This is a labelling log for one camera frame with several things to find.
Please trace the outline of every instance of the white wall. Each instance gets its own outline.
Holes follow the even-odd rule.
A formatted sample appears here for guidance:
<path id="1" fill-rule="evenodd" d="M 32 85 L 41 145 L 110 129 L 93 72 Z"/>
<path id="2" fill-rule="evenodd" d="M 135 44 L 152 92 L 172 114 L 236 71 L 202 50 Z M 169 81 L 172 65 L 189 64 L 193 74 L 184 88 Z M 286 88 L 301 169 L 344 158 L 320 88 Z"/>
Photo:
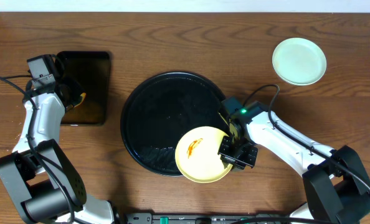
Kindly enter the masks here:
<path id="1" fill-rule="evenodd" d="M 0 0 L 0 12 L 370 12 L 370 0 Z"/>

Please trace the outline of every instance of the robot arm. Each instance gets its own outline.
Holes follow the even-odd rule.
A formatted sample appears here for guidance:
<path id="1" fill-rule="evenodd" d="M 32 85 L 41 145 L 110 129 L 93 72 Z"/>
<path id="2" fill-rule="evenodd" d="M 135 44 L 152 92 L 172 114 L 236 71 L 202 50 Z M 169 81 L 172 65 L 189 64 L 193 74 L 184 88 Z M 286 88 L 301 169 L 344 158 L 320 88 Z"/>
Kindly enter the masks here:
<path id="1" fill-rule="evenodd" d="M 296 131 L 280 120 L 274 112 L 271 112 L 271 115 L 273 120 L 276 121 L 277 124 L 287 133 L 290 133 L 293 137 L 313 146 L 323 154 L 331 156 L 330 151 L 333 150 L 332 147 L 322 145 Z M 300 176 L 308 170 L 309 166 L 318 165 L 325 160 L 292 141 L 278 129 L 273 128 L 268 118 L 268 112 L 263 111 L 253 117 L 253 121 L 247 124 L 247 134 L 254 143 L 264 146 L 275 153 L 279 158 L 290 165 L 290 167 L 292 167 Z"/>
<path id="2" fill-rule="evenodd" d="M 62 117 L 82 102 L 85 96 L 82 88 L 57 73 L 50 55 L 27 62 L 35 87 L 27 93 L 38 110 L 33 115 L 33 105 L 24 101 L 26 118 L 19 142 L 12 154 L 0 158 L 0 178 L 17 211 L 25 223 L 67 222 L 70 219 L 68 201 L 51 176 L 34 185 L 27 183 L 36 174 L 45 172 L 27 142 L 30 120 L 35 116 L 32 145 L 69 193 L 69 203 L 75 211 L 74 223 L 115 223 L 116 213 L 110 203 L 86 193 L 80 175 L 58 145 Z"/>
<path id="3" fill-rule="evenodd" d="M 230 137 L 223 138 L 219 149 L 223 161 L 240 169 L 245 166 L 253 168 L 257 158 L 257 148 L 254 146 L 259 144 L 275 153 L 303 178 L 308 204 L 293 212 L 291 217 L 356 223 L 370 213 L 368 189 L 305 146 L 313 146 L 317 152 L 353 170 L 370 187 L 370 179 L 362 161 L 350 147 L 334 150 L 322 145 L 296 131 L 271 111 L 272 120 L 276 122 L 273 125 L 268 117 L 267 106 L 257 101 L 243 107 L 235 98 L 228 98 L 221 104 L 219 113 L 229 118 L 225 120 L 230 132 Z M 333 186 L 330 179 L 334 176 L 343 177 L 343 181 Z"/>

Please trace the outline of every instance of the black round tray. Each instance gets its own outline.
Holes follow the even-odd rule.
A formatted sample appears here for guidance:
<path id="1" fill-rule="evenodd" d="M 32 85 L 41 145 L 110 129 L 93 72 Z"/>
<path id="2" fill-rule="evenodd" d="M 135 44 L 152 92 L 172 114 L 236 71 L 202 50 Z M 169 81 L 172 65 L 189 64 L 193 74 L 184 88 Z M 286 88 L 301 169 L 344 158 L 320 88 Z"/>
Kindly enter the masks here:
<path id="1" fill-rule="evenodd" d="M 218 114 L 224 94 L 210 80 L 188 72 L 168 72 L 144 81 L 128 97 L 121 114 L 121 137 L 144 168 L 182 175 L 175 163 L 180 138 L 200 126 L 225 129 Z"/>

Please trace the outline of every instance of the wood grain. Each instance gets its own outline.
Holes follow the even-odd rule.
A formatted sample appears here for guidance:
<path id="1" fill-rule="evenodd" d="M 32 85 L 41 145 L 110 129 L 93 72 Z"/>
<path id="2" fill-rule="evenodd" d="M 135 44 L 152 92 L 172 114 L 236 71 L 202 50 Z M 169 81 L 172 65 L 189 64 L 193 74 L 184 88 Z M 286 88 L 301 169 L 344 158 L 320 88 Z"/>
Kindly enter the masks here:
<path id="1" fill-rule="evenodd" d="M 328 68 L 318 83 L 289 85 L 273 71 L 272 52 L 289 37 L 323 49 Z M 121 140 L 121 109 L 143 80 L 169 70 L 200 73 L 240 99 L 278 83 L 278 115 L 319 142 L 354 148 L 370 175 L 370 14 L 0 13 L 0 75 L 25 74 L 27 58 L 63 50 L 107 50 L 113 56 L 107 122 L 62 127 L 60 146 L 87 192 L 124 212 L 289 213 L 305 201 L 300 177 L 266 149 L 254 169 L 212 184 L 139 166 Z M 265 91 L 260 99 L 268 102 L 271 95 Z M 0 157 L 21 132 L 21 99 L 0 82 Z M 20 222 L 0 181 L 0 223 Z M 370 215 L 363 223 L 370 223 Z"/>

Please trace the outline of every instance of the yellow bowl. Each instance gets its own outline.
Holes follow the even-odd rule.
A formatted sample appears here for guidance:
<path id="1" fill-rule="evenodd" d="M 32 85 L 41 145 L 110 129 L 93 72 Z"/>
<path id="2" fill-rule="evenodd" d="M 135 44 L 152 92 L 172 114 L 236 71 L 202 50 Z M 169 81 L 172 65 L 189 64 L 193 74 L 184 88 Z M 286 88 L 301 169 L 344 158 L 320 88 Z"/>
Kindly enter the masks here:
<path id="1" fill-rule="evenodd" d="M 211 183 L 223 178 L 232 164 L 221 161 L 218 150 L 225 132 L 213 127 L 199 127 L 187 132 L 178 142 L 175 161 L 179 171 L 197 183 Z"/>

